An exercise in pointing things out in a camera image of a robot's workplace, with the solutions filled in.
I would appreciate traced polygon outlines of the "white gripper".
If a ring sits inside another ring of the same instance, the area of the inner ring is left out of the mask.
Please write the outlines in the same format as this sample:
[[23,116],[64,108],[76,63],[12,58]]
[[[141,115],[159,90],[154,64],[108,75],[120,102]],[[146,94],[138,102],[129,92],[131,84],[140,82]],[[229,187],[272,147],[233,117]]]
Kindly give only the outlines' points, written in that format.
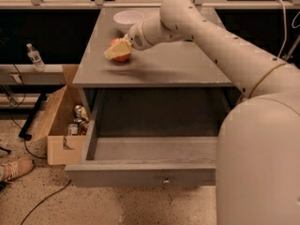
[[130,27],[128,33],[124,34],[123,38],[115,38],[111,41],[110,47],[104,55],[107,59],[128,60],[132,46],[138,51],[143,51],[147,48],[147,45],[148,43],[143,35],[143,24],[141,22],[135,23]]

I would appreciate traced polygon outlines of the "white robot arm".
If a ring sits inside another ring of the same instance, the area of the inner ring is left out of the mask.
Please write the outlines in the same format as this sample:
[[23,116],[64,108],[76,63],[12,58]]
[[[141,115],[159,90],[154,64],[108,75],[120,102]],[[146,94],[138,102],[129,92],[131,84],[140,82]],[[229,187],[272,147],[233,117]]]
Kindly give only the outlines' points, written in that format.
[[209,22],[189,0],[163,0],[105,56],[179,38],[193,40],[245,97],[217,139],[217,225],[300,225],[298,67]]

